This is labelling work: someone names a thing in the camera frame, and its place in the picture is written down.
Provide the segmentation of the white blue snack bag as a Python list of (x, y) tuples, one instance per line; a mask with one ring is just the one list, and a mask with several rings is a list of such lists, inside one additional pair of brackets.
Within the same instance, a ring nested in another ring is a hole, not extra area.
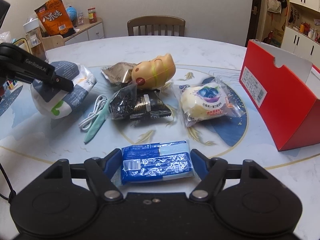
[(66, 92), (42, 81), (34, 80), (31, 84), (31, 96), (37, 110), (52, 119), (61, 119), (71, 114), (83, 103), (97, 83), (92, 72), (84, 65), (69, 61), (51, 63), (57, 75), (73, 82), (73, 90)]

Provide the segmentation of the blue tissue pack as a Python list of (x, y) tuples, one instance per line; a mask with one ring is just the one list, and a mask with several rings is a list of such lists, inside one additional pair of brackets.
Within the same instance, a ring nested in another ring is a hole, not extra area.
[(189, 144), (185, 140), (130, 145), (121, 149), (120, 167), (111, 179), (117, 186), (193, 177)]

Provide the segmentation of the gold silver snack wrapper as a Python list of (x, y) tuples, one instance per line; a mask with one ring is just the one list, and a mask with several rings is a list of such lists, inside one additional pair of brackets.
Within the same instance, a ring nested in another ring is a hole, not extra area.
[(103, 67), (101, 72), (110, 84), (123, 85), (132, 81), (131, 74), (135, 66), (135, 63), (118, 62), (113, 66)]

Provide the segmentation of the clear bag black contents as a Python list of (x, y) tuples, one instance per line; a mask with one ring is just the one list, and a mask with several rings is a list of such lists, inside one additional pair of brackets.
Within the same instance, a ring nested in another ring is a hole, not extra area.
[(130, 83), (114, 93), (108, 109), (112, 120), (127, 119), (133, 112), (137, 101), (137, 85)]

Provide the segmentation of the blueberry bread packet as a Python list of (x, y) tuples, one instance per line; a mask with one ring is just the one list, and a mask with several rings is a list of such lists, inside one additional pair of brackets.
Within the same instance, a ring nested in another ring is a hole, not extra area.
[(202, 85), (180, 85), (177, 96), (186, 127), (222, 116), (240, 118), (245, 114), (219, 76)]

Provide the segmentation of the black gold cookie pack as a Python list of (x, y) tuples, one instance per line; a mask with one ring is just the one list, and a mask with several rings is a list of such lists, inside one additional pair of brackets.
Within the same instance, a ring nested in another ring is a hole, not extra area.
[(136, 105), (129, 119), (150, 120), (171, 116), (171, 110), (159, 97), (159, 90), (141, 90), (137, 93)]

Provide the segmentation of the yellow spotted pig toy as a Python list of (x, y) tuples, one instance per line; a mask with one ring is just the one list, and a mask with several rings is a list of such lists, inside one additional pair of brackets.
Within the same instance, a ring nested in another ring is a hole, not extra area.
[(131, 73), (138, 89), (153, 90), (163, 87), (176, 73), (176, 66), (170, 54), (158, 56), (137, 64)]

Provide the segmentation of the rubik's cube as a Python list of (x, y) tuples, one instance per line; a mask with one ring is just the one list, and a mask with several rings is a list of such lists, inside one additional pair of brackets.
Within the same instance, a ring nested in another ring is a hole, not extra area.
[(13, 80), (13, 81), (7, 80), (3, 85), (3, 89), (4, 90), (13, 90), (17, 87), (17, 83), (18, 83), (17, 80)]

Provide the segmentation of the glass water bottle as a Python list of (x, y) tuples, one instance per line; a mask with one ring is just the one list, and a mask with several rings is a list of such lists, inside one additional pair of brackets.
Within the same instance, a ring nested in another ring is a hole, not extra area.
[(43, 39), (39, 19), (35, 18), (23, 25), (26, 39), (31, 53), (39, 59), (48, 62), (47, 54), (44, 49)]

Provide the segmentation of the white side cabinet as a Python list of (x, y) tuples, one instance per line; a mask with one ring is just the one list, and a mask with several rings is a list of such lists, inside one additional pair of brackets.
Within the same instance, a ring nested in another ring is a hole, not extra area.
[(75, 28), (76, 33), (67, 38), (62, 38), (61, 35), (44, 37), (43, 45), (45, 50), (48, 51), (65, 45), (105, 38), (102, 18), (98, 17), (97, 22), (95, 23), (90, 23), (89, 19), (85, 18), (84, 22), (85, 23), (83, 25)]

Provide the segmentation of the orange snack bag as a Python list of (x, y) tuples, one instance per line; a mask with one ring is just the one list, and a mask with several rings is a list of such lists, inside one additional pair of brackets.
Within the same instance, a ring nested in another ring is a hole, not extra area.
[(63, 38), (75, 33), (62, 0), (48, 0), (35, 13), (50, 36), (61, 35)]

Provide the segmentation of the blue globe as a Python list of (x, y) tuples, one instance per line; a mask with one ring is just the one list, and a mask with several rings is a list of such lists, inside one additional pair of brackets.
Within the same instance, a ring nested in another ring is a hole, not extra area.
[(74, 7), (71, 7), (71, 6), (67, 7), (66, 12), (67, 12), (71, 21), (74, 21), (77, 19), (78, 15), (77, 15), (76, 9)]

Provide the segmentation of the brown wooden chair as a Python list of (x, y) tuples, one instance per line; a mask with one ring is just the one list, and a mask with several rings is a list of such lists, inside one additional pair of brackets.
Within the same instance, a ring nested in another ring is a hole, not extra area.
[(186, 21), (174, 16), (142, 16), (127, 22), (129, 36), (184, 36)]

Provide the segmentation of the red cardboard box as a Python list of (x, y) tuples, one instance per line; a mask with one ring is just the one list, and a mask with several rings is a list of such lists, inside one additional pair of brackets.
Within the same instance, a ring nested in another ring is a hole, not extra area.
[(272, 45), (250, 40), (239, 82), (279, 151), (319, 143), (319, 68)]

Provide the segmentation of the white cupboard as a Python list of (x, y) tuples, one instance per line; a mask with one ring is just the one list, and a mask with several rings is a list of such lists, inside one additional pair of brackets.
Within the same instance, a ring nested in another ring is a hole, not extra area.
[(287, 0), (281, 49), (319, 67), (319, 0)]

